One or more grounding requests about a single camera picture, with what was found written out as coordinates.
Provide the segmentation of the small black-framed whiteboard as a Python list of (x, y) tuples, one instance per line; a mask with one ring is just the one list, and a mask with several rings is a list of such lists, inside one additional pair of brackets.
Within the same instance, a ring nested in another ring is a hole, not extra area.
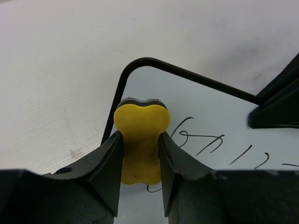
[(249, 127), (261, 100), (171, 64), (140, 58), (122, 72), (103, 139), (126, 98), (158, 99), (168, 135), (214, 172), (215, 217), (168, 217), (174, 224), (296, 224), (299, 221), (299, 128)]

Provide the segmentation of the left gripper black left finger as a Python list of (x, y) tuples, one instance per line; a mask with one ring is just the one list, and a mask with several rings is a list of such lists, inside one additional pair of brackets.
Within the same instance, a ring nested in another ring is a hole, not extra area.
[(78, 161), (45, 177), (76, 180), (104, 203), (111, 214), (118, 215), (123, 159), (122, 134), (113, 133), (100, 147)]

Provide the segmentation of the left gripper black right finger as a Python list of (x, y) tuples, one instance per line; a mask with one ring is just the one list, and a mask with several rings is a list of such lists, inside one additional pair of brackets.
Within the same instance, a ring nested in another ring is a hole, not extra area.
[(214, 172), (171, 139), (159, 137), (164, 214), (166, 217), (215, 217)]

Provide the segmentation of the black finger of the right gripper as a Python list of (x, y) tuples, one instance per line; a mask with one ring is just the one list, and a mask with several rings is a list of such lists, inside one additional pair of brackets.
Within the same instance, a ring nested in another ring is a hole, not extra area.
[(249, 114), (249, 127), (299, 127), (299, 56), (263, 88), (257, 97), (261, 104)]

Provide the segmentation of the yellow black whiteboard eraser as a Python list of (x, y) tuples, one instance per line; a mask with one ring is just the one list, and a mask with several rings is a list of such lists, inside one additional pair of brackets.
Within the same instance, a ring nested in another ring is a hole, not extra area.
[(123, 140), (121, 183), (160, 183), (159, 137), (166, 132), (170, 120), (167, 107), (157, 99), (126, 98), (119, 103), (114, 125)]

